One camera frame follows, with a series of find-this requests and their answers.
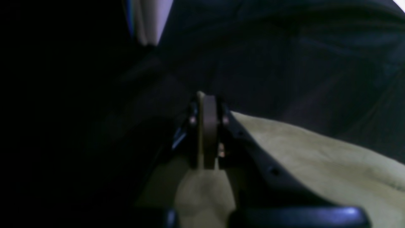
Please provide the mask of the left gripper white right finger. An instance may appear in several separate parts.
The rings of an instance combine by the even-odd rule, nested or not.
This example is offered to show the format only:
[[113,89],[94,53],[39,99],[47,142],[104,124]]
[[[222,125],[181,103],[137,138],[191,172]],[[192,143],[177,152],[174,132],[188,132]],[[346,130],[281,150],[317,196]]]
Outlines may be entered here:
[[226,104],[218,106],[226,154],[220,167],[234,172],[237,209],[229,228],[369,228],[366,211],[333,203],[311,191],[253,139]]

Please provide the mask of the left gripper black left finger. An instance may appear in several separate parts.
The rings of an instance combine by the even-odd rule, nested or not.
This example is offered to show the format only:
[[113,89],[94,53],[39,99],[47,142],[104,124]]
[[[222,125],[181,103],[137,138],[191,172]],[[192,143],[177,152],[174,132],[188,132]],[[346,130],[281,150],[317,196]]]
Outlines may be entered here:
[[217,97],[198,95],[136,199],[134,228],[192,228],[217,175]]

